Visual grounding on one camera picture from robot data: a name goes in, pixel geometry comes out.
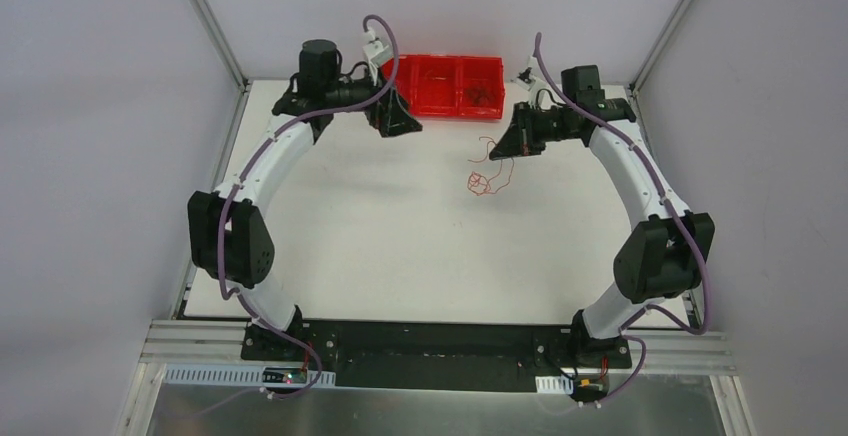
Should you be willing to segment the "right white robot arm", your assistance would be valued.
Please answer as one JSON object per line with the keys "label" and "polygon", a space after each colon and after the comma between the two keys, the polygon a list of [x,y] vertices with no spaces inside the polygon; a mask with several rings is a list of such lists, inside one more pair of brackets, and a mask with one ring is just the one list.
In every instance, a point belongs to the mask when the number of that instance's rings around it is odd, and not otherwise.
{"label": "right white robot arm", "polygon": [[550,143],[579,140],[604,167],[629,218],[631,233],[612,262],[613,283],[572,319],[569,356],[590,366],[645,311],[704,284],[715,224],[671,189],[648,153],[631,104],[606,96],[597,67],[567,69],[560,85],[533,67],[515,80],[528,98],[514,104],[489,159],[538,156]]}

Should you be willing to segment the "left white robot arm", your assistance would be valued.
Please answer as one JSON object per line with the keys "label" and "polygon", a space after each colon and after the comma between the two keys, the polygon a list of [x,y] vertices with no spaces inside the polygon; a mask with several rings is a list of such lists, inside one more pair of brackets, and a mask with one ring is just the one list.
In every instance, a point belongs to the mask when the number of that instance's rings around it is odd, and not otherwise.
{"label": "left white robot arm", "polygon": [[299,69],[244,167],[187,203],[192,263],[217,281],[223,298],[241,301],[254,323],[270,330],[266,345],[281,360],[303,352],[305,334],[292,325],[296,303],[271,275],[275,246],[264,220],[271,199],[338,113],[364,113],[383,138],[422,129],[395,88],[397,73],[381,72],[399,62],[392,44],[369,36],[363,53],[365,73],[355,78],[343,72],[334,42],[304,42]]}

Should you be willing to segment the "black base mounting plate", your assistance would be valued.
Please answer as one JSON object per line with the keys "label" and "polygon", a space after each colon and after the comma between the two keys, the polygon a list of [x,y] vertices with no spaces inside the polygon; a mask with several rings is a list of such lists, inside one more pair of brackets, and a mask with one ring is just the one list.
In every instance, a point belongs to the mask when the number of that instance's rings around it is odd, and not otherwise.
{"label": "black base mounting plate", "polygon": [[529,393],[544,377],[576,369],[629,369],[622,337],[592,342],[570,325],[491,325],[305,319],[288,342],[249,326],[246,361],[321,368],[337,388]]}

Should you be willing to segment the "red three-compartment bin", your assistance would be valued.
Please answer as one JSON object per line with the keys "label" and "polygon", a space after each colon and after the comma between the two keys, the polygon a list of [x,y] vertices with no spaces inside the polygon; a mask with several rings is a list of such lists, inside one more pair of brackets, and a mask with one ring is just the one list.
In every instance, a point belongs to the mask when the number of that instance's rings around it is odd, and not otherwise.
{"label": "red three-compartment bin", "polygon": [[499,121],[503,117],[505,78],[499,57],[402,55],[381,73],[396,71],[395,86],[415,117]]}

